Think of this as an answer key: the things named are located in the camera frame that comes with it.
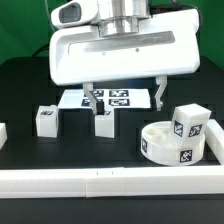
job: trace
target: black table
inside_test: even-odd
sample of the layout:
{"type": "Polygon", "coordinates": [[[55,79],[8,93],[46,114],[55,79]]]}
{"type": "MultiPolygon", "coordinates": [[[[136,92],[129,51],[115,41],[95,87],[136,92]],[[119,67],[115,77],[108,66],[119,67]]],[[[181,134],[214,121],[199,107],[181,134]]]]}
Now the black table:
{"type": "MultiPolygon", "coordinates": [[[[96,88],[153,88],[153,79],[97,83],[96,88]]],[[[38,138],[40,105],[58,104],[65,87],[50,79],[48,58],[15,58],[0,66],[0,122],[8,141],[0,169],[159,166],[140,152],[142,128],[172,119],[174,108],[197,103],[224,126],[224,72],[201,58],[195,74],[168,77],[161,112],[116,109],[114,139],[94,136],[91,110],[61,110],[57,139],[38,138]]],[[[218,165],[206,145],[196,165],[218,165]]],[[[223,195],[0,200],[1,223],[222,223],[223,195]]]]}

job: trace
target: white block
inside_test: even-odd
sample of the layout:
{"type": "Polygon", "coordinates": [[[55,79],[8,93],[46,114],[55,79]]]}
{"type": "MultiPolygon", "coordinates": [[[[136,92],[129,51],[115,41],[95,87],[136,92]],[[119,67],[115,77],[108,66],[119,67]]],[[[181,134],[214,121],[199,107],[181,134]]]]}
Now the white block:
{"type": "Polygon", "coordinates": [[[209,120],[205,129],[205,138],[210,149],[215,154],[221,165],[224,165],[224,130],[216,122],[209,120]]]}
{"type": "Polygon", "coordinates": [[[114,108],[112,106],[105,107],[104,115],[95,116],[95,135],[114,138],[114,108]]]}
{"type": "Polygon", "coordinates": [[[197,104],[176,107],[167,141],[179,148],[198,144],[210,115],[210,110],[197,104]]]}
{"type": "Polygon", "coordinates": [[[40,137],[57,137],[58,132],[57,106],[40,106],[36,116],[37,135],[40,137]]]}
{"type": "Polygon", "coordinates": [[[7,140],[6,127],[4,123],[0,123],[0,149],[7,140]]]}

